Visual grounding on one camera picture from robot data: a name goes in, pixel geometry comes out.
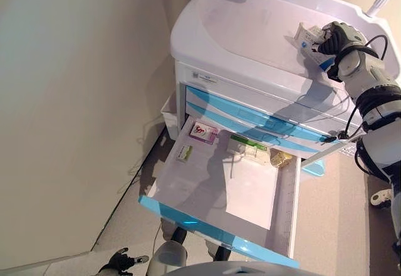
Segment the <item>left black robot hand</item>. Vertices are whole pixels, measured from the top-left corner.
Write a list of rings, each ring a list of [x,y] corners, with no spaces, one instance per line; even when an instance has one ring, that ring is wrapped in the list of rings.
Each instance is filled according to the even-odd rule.
[[[117,270],[118,272],[126,272],[128,269],[137,264],[147,263],[149,261],[148,255],[142,255],[139,257],[129,257],[128,247],[124,247],[115,252],[109,259],[108,265]]]

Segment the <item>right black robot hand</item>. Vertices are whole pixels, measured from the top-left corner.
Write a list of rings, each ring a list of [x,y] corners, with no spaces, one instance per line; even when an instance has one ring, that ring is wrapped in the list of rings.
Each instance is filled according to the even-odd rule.
[[[324,55],[338,55],[345,48],[366,43],[364,35],[346,23],[334,21],[325,25],[322,30],[323,42],[315,49]]]

